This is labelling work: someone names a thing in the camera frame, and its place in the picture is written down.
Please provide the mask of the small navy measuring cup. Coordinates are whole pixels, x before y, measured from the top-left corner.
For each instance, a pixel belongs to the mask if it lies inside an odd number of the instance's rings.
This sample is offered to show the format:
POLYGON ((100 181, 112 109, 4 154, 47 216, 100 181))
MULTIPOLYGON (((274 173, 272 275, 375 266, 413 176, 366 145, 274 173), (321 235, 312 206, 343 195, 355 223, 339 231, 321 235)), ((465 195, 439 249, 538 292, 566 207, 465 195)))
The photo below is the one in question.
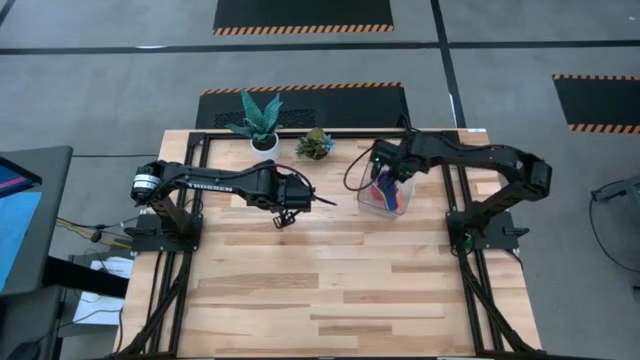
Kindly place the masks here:
POLYGON ((389 210, 388 201, 394 197, 396 192, 398 192, 398 187, 393 174, 387 170, 382 171, 377 178, 377 185, 385 193, 385 207, 389 210))

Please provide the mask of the white papers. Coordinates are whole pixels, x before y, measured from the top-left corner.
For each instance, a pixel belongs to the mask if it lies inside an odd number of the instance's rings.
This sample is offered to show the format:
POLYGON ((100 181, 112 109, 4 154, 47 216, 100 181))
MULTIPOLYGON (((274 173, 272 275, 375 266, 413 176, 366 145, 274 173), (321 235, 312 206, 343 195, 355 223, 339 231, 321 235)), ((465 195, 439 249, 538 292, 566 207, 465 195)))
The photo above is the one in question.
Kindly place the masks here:
MULTIPOLYGON (((106 270, 109 274, 125 279, 130 278, 132 267, 133 260, 123 257, 93 260, 90 264, 92 270, 106 270)), ((123 299, 83 291, 73 322, 75 324, 118 325, 119 313, 123 305, 123 299)))

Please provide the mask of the small succulent in dark pot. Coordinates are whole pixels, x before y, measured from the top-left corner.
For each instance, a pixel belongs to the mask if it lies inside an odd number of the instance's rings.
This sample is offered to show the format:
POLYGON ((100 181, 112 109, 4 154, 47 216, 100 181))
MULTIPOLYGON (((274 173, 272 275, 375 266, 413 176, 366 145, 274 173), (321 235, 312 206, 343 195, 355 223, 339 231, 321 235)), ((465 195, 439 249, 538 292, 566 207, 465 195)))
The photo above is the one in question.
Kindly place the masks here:
POLYGON ((325 158, 335 148, 334 139, 322 128, 313 128, 299 139, 296 153, 312 160, 325 158))

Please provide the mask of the clear plastic basket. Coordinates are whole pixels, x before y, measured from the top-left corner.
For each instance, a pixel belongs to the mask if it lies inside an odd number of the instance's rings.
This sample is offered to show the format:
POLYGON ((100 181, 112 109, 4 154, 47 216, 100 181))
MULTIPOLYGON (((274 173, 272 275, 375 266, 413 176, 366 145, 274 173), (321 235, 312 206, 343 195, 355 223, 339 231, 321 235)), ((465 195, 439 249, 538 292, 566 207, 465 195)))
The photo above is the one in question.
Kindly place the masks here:
POLYGON ((373 177, 373 162, 369 162, 367 164, 366 170, 362 177, 360 190, 357 193, 357 201, 358 201, 359 208, 362 211, 370 212, 390 220, 395 220, 396 218, 404 215, 407 211, 409 202, 414 192, 414 179, 410 178, 404 182, 396 180, 398 192, 402 193, 404 197, 404 205, 405 205, 404 212, 397 213, 394 211, 387 210, 385 207, 384 201, 376 201, 371 197, 369 187, 371 186, 372 183, 374 182, 377 183, 377 178, 373 177))

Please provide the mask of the snake plant in white pot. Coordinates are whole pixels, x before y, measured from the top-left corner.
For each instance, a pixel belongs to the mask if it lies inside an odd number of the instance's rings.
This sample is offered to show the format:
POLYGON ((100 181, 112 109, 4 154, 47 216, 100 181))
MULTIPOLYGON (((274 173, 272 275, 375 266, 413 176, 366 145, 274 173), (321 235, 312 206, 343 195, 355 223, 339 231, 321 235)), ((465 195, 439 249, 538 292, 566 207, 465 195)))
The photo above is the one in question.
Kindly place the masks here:
POLYGON ((241 101, 244 109, 244 123, 242 125, 227 124, 226 128, 234 134, 247 137, 256 159, 261 161, 276 160, 280 155, 279 114, 283 102, 280 94, 261 110, 249 92, 243 89, 241 101))

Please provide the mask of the wide black hazard-striped floor mat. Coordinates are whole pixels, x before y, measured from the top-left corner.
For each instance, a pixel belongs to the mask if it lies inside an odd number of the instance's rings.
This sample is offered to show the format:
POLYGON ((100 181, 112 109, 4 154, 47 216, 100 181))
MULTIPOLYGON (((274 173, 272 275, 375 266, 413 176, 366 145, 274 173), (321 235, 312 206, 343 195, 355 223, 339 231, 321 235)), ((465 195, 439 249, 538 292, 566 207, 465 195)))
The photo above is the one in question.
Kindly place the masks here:
MULTIPOLYGON (((284 128, 395 128, 410 119, 400 82, 258 86, 247 90, 261 108, 280 97, 284 128)), ((245 112, 239 88, 207 89, 199 97, 196 127, 242 126, 245 112)))

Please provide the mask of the black aluminium table frame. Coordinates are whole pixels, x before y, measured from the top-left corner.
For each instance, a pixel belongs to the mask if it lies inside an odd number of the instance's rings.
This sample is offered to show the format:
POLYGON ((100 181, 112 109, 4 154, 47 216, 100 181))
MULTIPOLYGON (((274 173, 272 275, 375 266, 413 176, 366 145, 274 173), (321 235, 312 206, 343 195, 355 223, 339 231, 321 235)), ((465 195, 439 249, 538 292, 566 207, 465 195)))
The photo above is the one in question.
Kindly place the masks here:
POLYGON ((493 325, 469 298, 449 249, 445 214, 469 191, 483 199, 499 177, 434 169, 415 183, 408 211, 386 220, 359 208, 361 153, 381 131, 338 129, 330 155, 295 153, 281 132, 281 161, 319 196, 292 226, 218 193, 181 192, 204 232, 192 255, 135 258, 123 336, 107 360, 294 357, 494 357, 493 325))

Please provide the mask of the black desk crossbar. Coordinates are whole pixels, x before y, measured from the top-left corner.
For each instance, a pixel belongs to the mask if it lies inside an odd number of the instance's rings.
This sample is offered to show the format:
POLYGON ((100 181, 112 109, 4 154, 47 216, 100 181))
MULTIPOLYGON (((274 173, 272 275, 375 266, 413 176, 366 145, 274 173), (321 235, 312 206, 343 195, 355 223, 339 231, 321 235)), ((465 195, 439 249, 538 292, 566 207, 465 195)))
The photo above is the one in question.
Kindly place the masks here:
POLYGON ((46 260, 41 285, 60 286, 124 299, 129 280, 107 272, 49 256, 46 260))

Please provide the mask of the small dark screen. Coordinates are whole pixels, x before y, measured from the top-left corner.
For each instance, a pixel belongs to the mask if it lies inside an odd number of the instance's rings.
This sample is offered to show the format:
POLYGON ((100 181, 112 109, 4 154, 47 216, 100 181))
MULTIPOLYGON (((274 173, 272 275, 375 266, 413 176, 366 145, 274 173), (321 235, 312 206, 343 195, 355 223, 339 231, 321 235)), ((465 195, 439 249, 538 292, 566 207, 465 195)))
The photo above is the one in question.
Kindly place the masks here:
POLYGON ((42 178, 0 156, 0 198, 38 187, 42 178))

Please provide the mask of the large blue screen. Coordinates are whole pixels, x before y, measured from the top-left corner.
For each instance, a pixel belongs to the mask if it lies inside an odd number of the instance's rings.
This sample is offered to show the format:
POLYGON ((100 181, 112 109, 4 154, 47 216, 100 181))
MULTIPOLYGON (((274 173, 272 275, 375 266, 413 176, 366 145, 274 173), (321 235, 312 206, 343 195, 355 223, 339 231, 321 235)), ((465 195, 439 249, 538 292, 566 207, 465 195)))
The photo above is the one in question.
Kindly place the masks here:
POLYGON ((40 199, 40 192, 19 192, 0 198, 0 292, 6 287, 40 199))

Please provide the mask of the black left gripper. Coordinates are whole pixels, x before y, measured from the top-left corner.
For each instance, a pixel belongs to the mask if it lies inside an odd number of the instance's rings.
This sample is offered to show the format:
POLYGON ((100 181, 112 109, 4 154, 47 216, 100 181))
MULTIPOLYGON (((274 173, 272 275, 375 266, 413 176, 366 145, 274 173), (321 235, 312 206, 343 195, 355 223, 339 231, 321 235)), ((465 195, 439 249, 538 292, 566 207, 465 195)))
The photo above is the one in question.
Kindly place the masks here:
POLYGON ((336 206, 335 202, 312 196, 306 178, 296 173, 263 172, 262 192, 262 209, 277 213, 273 218, 277 229, 293 225, 298 214, 310 212, 311 202, 314 206, 336 206))

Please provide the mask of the black computer mouse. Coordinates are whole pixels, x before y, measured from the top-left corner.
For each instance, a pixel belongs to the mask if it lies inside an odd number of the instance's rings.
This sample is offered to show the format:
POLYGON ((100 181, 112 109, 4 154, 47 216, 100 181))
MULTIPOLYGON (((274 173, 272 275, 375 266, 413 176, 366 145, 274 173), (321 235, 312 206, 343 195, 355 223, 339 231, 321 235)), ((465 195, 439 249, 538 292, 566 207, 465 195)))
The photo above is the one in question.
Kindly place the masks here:
POLYGON ((38 360, 41 347, 38 342, 23 342, 17 345, 6 360, 38 360))

